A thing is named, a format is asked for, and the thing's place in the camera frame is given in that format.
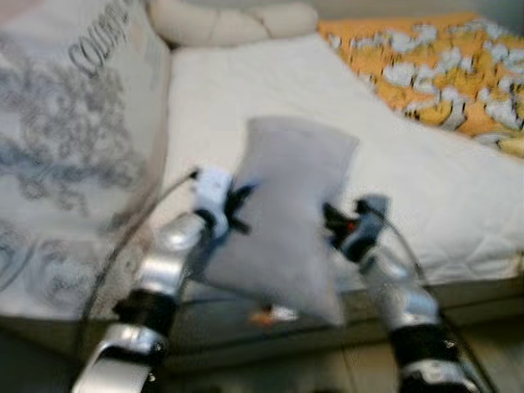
yellow patterned fabric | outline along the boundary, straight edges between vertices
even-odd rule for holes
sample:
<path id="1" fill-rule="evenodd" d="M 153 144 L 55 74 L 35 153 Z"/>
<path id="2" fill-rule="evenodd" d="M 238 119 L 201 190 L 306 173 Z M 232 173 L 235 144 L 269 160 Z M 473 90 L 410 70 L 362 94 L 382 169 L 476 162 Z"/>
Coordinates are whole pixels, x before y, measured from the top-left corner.
<path id="1" fill-rule="evenodd" d="M 524 156 L 524 38 L 472 13 L 318 29 L 394 111 Z"/>

white bedsheet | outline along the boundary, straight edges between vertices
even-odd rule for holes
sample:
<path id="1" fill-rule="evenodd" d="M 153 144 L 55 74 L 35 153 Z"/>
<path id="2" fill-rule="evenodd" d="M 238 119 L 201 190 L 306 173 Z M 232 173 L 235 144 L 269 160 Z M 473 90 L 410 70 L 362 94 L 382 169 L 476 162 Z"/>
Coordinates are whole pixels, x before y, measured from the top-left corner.
<path id="1" fill-rule="evenodd" d="M 343 207 L 367 192 L 391 198 L 390 218 L 433 283 L 518 274 L 524 250 L 524 164 L 456 134 L 402 119 L 318 35 L 173 57 L 165 186 L 193 165 L 234 172 L 256 115 L 297 115 L 360 138 Z M 167 200 L 160 224 L 187 206 Z M 346 273 L 344 286 L 355 275 Z"/>

white pillow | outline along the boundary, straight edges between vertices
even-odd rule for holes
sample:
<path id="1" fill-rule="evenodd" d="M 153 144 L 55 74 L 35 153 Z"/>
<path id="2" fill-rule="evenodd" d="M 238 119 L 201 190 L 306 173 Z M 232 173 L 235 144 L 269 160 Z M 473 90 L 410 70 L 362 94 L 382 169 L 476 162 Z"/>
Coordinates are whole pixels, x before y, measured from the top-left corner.
<path id="1" fill-rule="evenodd" d="M 149 15 L 162 38 L 188 46 L 232 46 L 295 37 L 313 33 L 318 21 L 315 9 L 299 2 L 240 11 L 153 0 Z"/>

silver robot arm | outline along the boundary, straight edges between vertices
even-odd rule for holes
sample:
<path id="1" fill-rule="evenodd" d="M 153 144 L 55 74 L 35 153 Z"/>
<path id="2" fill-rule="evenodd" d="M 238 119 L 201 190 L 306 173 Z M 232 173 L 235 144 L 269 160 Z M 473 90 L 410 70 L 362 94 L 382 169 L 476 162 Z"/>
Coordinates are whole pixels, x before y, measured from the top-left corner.
<path id="1" fill-rule="evenodd" d="M 169 330 L 187 278 L 215 239 L 228 230 L 226 201 L 232 178 L 217 169 L 198 174 L 195 203 L 157 231 L 128 297 L 73 386 L 73 393 L 150 393 L 155 368 L 169 349 Z"/>
<path id="2" fill-rule="evenodd" d="M 473 393 L 457 344 L 439 317 L 436 299 L 417 282 L 408 265 L 377 245 L 388 200 L 371 195 L 357 203 L 357 220 L 325 206 L 333 245 L 359 266 L 369 297 L 389 333 L 402 393 Z"/>

black wire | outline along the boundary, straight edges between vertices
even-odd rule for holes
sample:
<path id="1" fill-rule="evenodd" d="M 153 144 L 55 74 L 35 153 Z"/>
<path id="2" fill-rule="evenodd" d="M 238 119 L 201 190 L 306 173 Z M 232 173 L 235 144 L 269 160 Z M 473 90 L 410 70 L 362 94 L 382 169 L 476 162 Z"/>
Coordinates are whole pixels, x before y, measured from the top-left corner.
<path id="1" fill-rule="evenodd" d="M 437 303 L 439 304 L 439 316 L 442 319 L 442 322 L 445 325 L 447 325 L 450 331 L 456 336 L 459 345 L 462 347 L 469 360 L 471 360 L 471 362 L 481 375 L 482 379 L 484 380 L 484 383 L 487 385 L 490 391 L 492 391 L 493 393 L 497 393 L 498 389 L 496 388 L 493 379 L 491 378 L 486 368 L 481 364 L 477 354 L 475 354 L 475 351 L 460 331 L 460 328 L 453 321 L 451 321 L 451 319 L 440 308 L 440 302 L 438 301 L 438 297 L 436 296 L 436 293 L 433 291 L 433 289 L 430 287 L 429 280 L 427 279 L 427 276 L 424 270 L 422 269 L 422 266 L 420 265 L 417 256 L 415 255 L 413 249 L 409 245 L 404 235 L 402 235 L 399 229 L 397 229 L 397 227 L 382 212 L 374 209 L 369 204 L 367 204 L 366 206 L 369 209 L 369 211 L 376 215 L 387 227 L 391 229 L 391 231 L 399 239 L 400 243 L 402 243 L 402 247 L 408 253 L 409 259 L 413 265 L 413 268 L 415 269 L 415 273 L 417 274 L 418 279 L 422 282 L 422 286 L 435 298 L 435 300 L 437 300 Z"/>
<path id="2" fill-rule="evenodd" d="M 82 314 L 81 314 L 81 317 L 78 323 L 78 327 L 76 328 L 75 339 L 73 340 L 73 345 L 72 345 L 72 352 L 75 357 L 78 358 L 80 356 L 80 351 L 84 344 L 85 333 L 86 333 L 88 322 L 89 322 L 89 315 L 91 314 L 91 310 L 93 309 L 93 306 L 97 299 L 98 291 L 100 290 L 100 288 L 106 281 L 107 275 L 109 274 L 112 267 L 114 266 L 120 252 L 122 252 L 122 250 L 128 245 L 129 241 L 133 238 L 134 234 L 143 226 L 143 224 L 151 216 L 153 211 L 155 211 L 156 207 L 158 207 L 158 205 L 166 197 L 171 195 L 171 192 L 175 191 L 177 188 L 182 186 L 190 178 L 196 178 L 197 175 L 198 175 L 198 169 L 197 168 L 191 169 L 184 176 L 182 176 L 181 178 L 173 182 L 158 197 L 157 200 L 151 203 L 151 205 L 143 211 L 142 215 L 140 215 L 136 223 L 134 225 L 131 225 L 127 229 L 127 231 L 124 232 L 124 234 L 120 238 L 120 241 L 116 243 L 113 251 L 107 256 L 106 258 L 107 262 L 104 266 L 104 269 L 97 276 L 97 279 L 95 280 L 95 283 L 93 284 L 93 290 L 91 291 L 89 298 L 87 299 L 87 301 L 84 304 L 84 308 L 82 310 Z"/>

